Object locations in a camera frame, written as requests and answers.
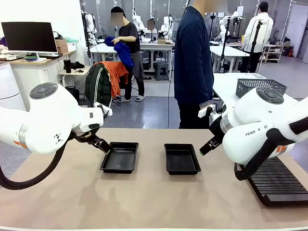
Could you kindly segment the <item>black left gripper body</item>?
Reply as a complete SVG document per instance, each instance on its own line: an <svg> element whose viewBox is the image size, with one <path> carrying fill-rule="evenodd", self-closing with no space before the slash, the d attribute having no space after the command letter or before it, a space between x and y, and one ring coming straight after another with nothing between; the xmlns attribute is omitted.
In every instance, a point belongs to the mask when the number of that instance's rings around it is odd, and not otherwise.
<svg viewBox="0 0 308 231"><path fill-rule="evenodd" d="M77 134L73 131L72 137L78 142L100 142L100 138L96 135L99 129L100 128L95 128L83 134Z"/></svg>

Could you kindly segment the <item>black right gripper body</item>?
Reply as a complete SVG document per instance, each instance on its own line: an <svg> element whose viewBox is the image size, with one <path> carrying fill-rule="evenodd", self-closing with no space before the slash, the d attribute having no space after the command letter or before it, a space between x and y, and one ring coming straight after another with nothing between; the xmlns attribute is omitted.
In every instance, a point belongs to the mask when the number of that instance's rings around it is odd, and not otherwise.
<svg viewBox="0 0 308 231"><path fill-rule="evenodd" d="M210 119L209 130L212 132L217 142L222 142L228 131L227 113L211 112Z"/></svg>

